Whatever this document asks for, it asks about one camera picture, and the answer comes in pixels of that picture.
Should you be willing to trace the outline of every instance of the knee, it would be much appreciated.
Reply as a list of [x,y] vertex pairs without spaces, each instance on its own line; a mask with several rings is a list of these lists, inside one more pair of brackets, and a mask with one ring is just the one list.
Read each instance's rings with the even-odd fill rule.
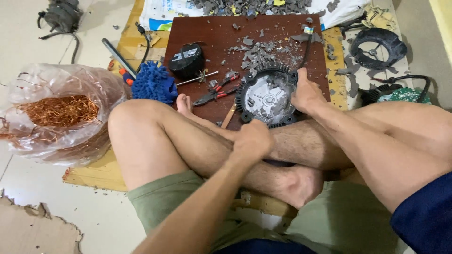
[[108,117],[108,127],[130,125],[142,120],[157,121],[172,108],[151,99],[132,99],[116,106]]

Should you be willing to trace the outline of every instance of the person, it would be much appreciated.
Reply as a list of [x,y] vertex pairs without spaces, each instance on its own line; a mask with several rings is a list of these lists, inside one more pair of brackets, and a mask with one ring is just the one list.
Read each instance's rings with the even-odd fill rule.
[[[343,112],[305,68],[298,77],[291,103],[312,119],[271,130],[258,120],[220,129],[192,114],[184,94],[177,112],[143,99],[112,111],[113,150],[148,235],[133,253],[401,253],[405,244],[450,253],[451,114],[408,102]],[[341,181],[322,179],[322,170],[352,167]],[[283,234],[235,218],[240,186],[297,217]]]

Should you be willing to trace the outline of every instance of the hand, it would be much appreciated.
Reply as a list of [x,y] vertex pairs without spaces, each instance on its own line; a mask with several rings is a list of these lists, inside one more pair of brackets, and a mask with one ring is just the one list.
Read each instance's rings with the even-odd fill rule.
[[234,142],[234,156],[239,156],[250,163],[257,163],[268,155],[275,140],[268,130],[268,126],[253,119],[250,123],[242,125]]
[[306,68],[298,70],[297,90],[292,93],[291,103],[306,114],[311,114],[316,107],[327,104],[319,85],[308,80]]

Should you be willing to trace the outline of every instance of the clear plastic bag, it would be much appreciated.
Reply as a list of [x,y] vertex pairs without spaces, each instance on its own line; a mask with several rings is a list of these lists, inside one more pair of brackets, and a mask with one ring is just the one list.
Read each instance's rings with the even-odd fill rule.
[[[9,150],[36,162],[68,167],[88,165],[106,153],[110,147],[108,116],[115,106],[131,98],[122,78],[83,65],[32,64],[9,86],[12,106],[0,114],[4,118],[1,134],[9,141]],[[98,107],[97,117],[71,126],[37,125],[22,110],[24,105],[46,98],[71,101],[83,97],[80,95]],[[54,109],[53,115],[65,110],[63,106],[50,108]]]

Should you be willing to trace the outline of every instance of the brown wooden board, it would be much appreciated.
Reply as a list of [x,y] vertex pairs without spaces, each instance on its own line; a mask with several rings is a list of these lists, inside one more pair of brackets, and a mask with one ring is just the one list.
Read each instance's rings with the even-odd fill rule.
[[[307,23],[307,18],[312,18],[313,23]],[[232,24],[241,26],[236,30]],[[248,20],[244,16],[220,16],[220,17],[183,17],[174,18],[171,33],[169,35],[168,46],[166,48],[166,55],[164,65],[168,66],[169,61],[174,54],[180,52],[184,44],[203,41],[207,45],[202,47],[204,57],[210,59],[206,62],[206,68],[209,72],[219,71],[217,75],[213,75],[207,80],[217,80],[220,82],[225,74],[233,69],[240,73],[243,77],[247,70],[242,70],[241,63],[245,52],[231,51],[228,55],[230,47],[240,46],[243,44],[243,37],[248,35],[248,38],[253,39],[254,42],[277,42],[281,40],[282,43],[277,43],[277,47],[286,47],[292,43],[289,53],[277,53],[273,49],[269,54],[275,54],[277,61],[284,63],[294,70],[297,65],[291,62],[292,55],[304,55],[306,49],[306,42],[303,42],[300,47],[296,48],[295,44],[299,43],[291,39],[291,35],[299,35],[303,33],[301,29],[302,24],[314,26],[314,32],[322,35],[320,30],[319,16],[316,14],[306,15],[258,15],[257,18]],[[264,36],[259,37],[260,30],[264,30]],[[320,85],[320,88],[325,95],[325,98],[330,101],[330,92],[328,87],[328,80],[325,78],[325,56],[323,54],[324,46],[322,43],[314,42],[311,44],[308,61],[305,67],[308,69],[308,78]],[[176,83],[183,82],[176,78]],[[236,85],[239,81],[233,81],[226,85],[224,89],[229,89]],[[178,87],[179,94],[189,95],[192,100],[207,93],[207,83],[193,82],[187,85]],[[199,117],[207,119],[211,122],[223,121],[234,103],[234,95],[229,95],[225,98],[220,98],[216,102],[209,102],[203,106],[195,107],[193,113]],[[227,129],[238,130],[241,126],[240,114],[235,113],[231,119]]]

